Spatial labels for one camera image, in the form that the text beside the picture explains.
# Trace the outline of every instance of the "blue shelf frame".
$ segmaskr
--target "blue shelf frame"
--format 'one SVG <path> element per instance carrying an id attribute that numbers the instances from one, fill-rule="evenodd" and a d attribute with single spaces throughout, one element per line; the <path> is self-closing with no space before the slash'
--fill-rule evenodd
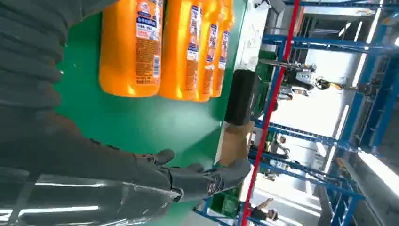
<path id="1" fill-rule="evenodd" d="M 293 5 L 293 1 L 285 1 L 286 5 Z M 344 2 L 301 2 L 301 6 L 313 6 L 313 7 L 360 7 L 360 8 L 381 8 L 398 10 L 398 4 L 374 4 L 374 3 L 364 3 L 364 0 L 349 0 Z M 316 38 L 303 38 L 294 37 L 292 40 L 292 48 L 304 48 L 304 49 L 319 49 L 326 51 L 337 51 L 337 52 L 348 52 L 348 53 L 366 53 L 367 58 L 365 62 L 365 67 L 363 73 L 359 79 L 359 83 L 370 82 L 370 78 L 373 74 L 374 68 L 376 67 L 377 58 L 381 55 L 391 55 L 395 60 L 391 60 L 391 67 L 388 67 L 386 75 L 383 82 L 381 83 L 381 88 L 378 91 L 376 98 L 373 100 L 373 109 L 370 114 L 372 117 L 367 122 L 366 131 L 370 134 L 365 133 L 364 139 L 362 139 L 363 144 L 369 146 L 378 146 L 381 143 L 384 131 L 387 127 L 391 111 L 395 104 L 396 98 L 399 94 L 399 70 L 398 66 L 393 62 L 399 60 L 399 47 L 393 45 L 384 45 L 382 40 L 385 36 L 387 26 L 379 25 L 377 27 L 377 32 L 372 43 L 365 42 L 353 42 L 344 40 L 322 40 Z M 287 37 L 284 35 L 270 35 L 264 34 L 262 39 L 263 44 L 270 44 L 275 46 L 280 46 L 278 52 L 278 61 L 283 59 L 284 47 L 287 42 Z M 269 86 L 269 94 L 273 93 L 275 86 L 277 84 L 277 78 L 280 71 L 280 67 L 274 67 L 274 73 Z M 364 101 L 364 97 L 361 93 L 355 93 L 354 99 L 352 101 L 351 107 L 349 109 L 348 117 L 345 122 L 342 136 L 339 140 L 326 137 L 308 131 L 299 130 L 295 128 L 290 128 L 274 123 L 269 124 L 269 131 L 285 134 L 287 136 L 292 136 L 311 142 L 321 142 L 322 144 L 328 146 L 337 147 L 337 157 L 343 157 L 345 151 L 356 152 L 357 147 L 353 145 L 351 140 L 353 128 L 355 122 L 359 115 L 359 109 Z M 267 95 L 265 112 L 268 111 L 271 102 L 271 95 Z M 263 128 L 264 121 L 255 120 L 255 126 L 258 128 Z M 273 156 L 268 156 L 267 154 L 262 155 L 263 158 L 274 158 Z M 338 176 L 338 167 L 332 164 L 331 171 L 329 174 L 321 172 L 319 170 L 314 170 L 309 167 L 302 166 L 300 164 L 290 163 L 282 159 L 276 159 L 277 161 L 285 162 L 292 167 L 296 167 L 304 172 L 310 173 L 311 175 L 316 175 L 316 179 L 306 178 L 298 174 L 294 174 L 287 170 L 279 169 L 269 164 L 261 164 L 261 167 L 269 168 L 275 172 L 284 173 L 289 176 L 296 177 L 302 180 L 308 180 L 312 183 L 324 186 L 327 190 L 328 199 L 331 204 L 331 211 L 333 213 L 331 225 L 332 226 L 347 226 L 351 222 L 352 214 L 356 208 L 357 203 L 363 200 L 364 197 L 353 190 L 355 182 L 346 180 Z M 332 184 L 330 181 L 333 180 L 338 182 L 337 184 Z M 207 204 L 203 211 L 194 210 L 196 213 L 218 222 L 220 225 L 229 226 L 221 219 L 226 219 L 223 216 L 210 216 L 208 215 L 210 199 L 207 199 Z M 240 224 L 242 218 L 243 203 L 241 204 L 241 212 L 237 216 L 238 223 Z M 255 225 L 268 226 L 267 222 L 259 222 L 250 217 L 247 218 L 249 221 L 253 222 Z"/>
<path id="2" fill-rule="evenodd" d="M 256 156 L 256 149 L 250 151 L 249 162 L 254 164 Z M 356 186 L 356 182 L 347 180 L 343 177 L 339 177 L 333 174 L 327 174 L 320 170 L 312 169 L 310 167 L 303 166 L 301 164 L 286 161 L 281 158 L 274 157 L 272 155 L 262 153 L 263 159 L 273 159 L 288 165 L 293 169 L 305 172 L 313 178 L 307 178 L 301 174 L 293 173 L 289 170 L 281 169 L 276 166 L 270 165 L 266 162 L 261 161 L 259 166 L 265 169 L 269 169 L 274 173 L 285 174 L 300 180 L 310 181 L 313 184 L 323 186 L 327 189 L 327 194 L 330 199 L 332 214 L 331 219 L 332 226 L 348 226 L 351 222 L 351 217 L 356 209 L 359 201 L 364 200 L 365 197 L 353 190 L 353 186 Z"/>
<path id="3" fill-rule="evenodd" d="M 285 35 L 264 34 L 263 44 L 283 46 L 282 41 L 286 40 Z M 383 45 L 381 43 L 368 44 L 366 42 L 353 42 L 346 40 L 329 40 L 318 38 L 293 37 L 292 48 L 319 49 L 335 52 L 369 53 L 375 55 L 399 53 L 399 47 Z"/>
<path id="4" fill-rule="evenodd" d="M 365 0 L 349 0 L 342 2 L 312 2 L 303 1 L 300 3 L 301 6 L 316 6 L 316 7 L 345 7 L 345 8 L 399 8 L 398 4 L 378 4 L 378 3 L 364 3 Z M 284 1 L 286 5 L 293 5 L 294 1 Z"/>

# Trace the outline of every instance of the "worker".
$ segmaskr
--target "worker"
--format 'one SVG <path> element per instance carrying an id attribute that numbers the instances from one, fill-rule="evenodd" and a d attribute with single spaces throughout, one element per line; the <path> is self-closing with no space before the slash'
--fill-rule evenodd
<path id="1" fill-rule="evenodd" d="M 54 83 L 63 77 L 56 64 L 68 29 L 116 0 L 0 2 L 0 193 L 7 197 L 0 206 L 6 225 L 144 224 L 172 202 L 229 190 L 249 173 L 246 158 L 205 172 L 165 167 L 171 150 L 142 156 L 102 145 L 55 113 L 61 98 Z"/>
<path id="2" fill-rule="evenodd" d="M 285 136 L 283 136 L 283 135 L 279 136 L 276 133 L 274 135 L 273 140 L 270 142 L 267 152 L 272 153 L 272 154 L 277 154 L 277 151 L 280 148 L 282 151 L 284 151 L 285 155 L 288 155 L 289 149 L 282 146 L 282 144 L 285 144 L 286 141 L 287 141 L 287 139 Z"/>
<path id="3" fill-rule="evenodd" d="M 261 221 L 261 220 L 267 220 L 270 219 L 272 221 L 276 221 L 279 219 L 279 214 L 277 210 L 271 209 L 267 210 L 266 212 L 263 212 L 262 209 L 266 208 L 271 202 L 273 201 L 273 198 L 268 198 L 266 201 L 262 202 L 260 205 L 258 205 L 255 208 L 250 207 L 249 211 L 250 217 Z"/>

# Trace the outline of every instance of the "ceiling light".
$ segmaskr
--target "ceiling light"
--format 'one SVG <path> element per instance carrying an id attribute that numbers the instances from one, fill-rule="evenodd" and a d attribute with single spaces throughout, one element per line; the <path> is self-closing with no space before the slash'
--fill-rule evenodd
<path id="1" fill-rule="evenodd" d="M 343 33 L 349 28 L 350 25 L 351 25 L 351 23 L 347 23 L 347 24 L 345 25 L 345 27 L 344 27 L 342 30 L 339 31 L 338 37 L 340 37 L 341 35 L 343 35 Z"/>
<path id="2" fill-rule="evenodd" d="M 322 157 L 325 157 L 327 155 L 327 151 L 326 151 L 324 145 L 320 142 L 316 142 L 316 146 L 317 146 L 317 152 L 319 153 L 319 155 L 321 155 Z"/>
<path id="3" fill-rule="evenodd" d="M 358 25 L 358 30 L 356 31 L 356 35 L 355 35 L 355 40 L 354 40 L 355 42 L 358 41 L 358 37 L 359 37 L 359 34 L 360 34 L 360 30 L 361 30 L 362 25 L 363 25 L 363 21 L 360 21 L 360 22 L 359 22 L 359 25 Z"/>

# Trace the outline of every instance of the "orange bottle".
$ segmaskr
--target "orange bottle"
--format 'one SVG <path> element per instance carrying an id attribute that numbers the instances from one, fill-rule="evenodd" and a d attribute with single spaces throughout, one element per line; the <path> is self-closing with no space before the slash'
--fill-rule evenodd
<path id="1" fill-rule="evenodd" d="M 220 24 L 217 36 L 217 50 L 215 55 L 215 73 L 212 82 L 211 97 L 220 97 L 224 70 L 227 61 L 227 49 L 229 47 L 230 29 L 234 26 L 233 0 L 223 0 L 222 7 L 223 21 Z"/>
<path id="2" fill-rule="evenodd" d="M 203 0 L 169 0 L 162 44 L 159 95 L 177 100 L 195 98 Z"/>
<path id="3" fill-rule="evenodd" d="M 201 39 L 199 43 L 198 86 L 195 101 L 208 101 L 214 74 L 219 24 L 223 21 L 221 0 L 207 0 L 204 3 Z"/>
<path id="4" fill-rule="evenodd" d="M 156 95 L 160 86 L 162 0 L 120 0 L 103 13 L 99 81 L 110 94 Z"/>

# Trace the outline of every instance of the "green tabletop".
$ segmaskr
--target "green tabletop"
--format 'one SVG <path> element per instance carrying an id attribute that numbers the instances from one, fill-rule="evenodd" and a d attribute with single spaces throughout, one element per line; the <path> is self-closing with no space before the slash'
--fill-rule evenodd
<path id="1" fill-rule="evenodd" d="M 213 164 L 227 107 L 233 65 L 246 1 L 234 3 L 236 24 L 231 31 L 223 94 L 207 103 L 175 101 L 161 97 L 125 98 L 102 92 L 98 84 L 101 15 L 70 30 L 64 77 L 56 88 L 62 95 L 58 112 L 73 119 L 84 136 L 134 153 L 156 153 L 171 148 L 174 166 L 200 162 Z M 180 225 L 194 202 L 178 203 L 150 225 Z"/>

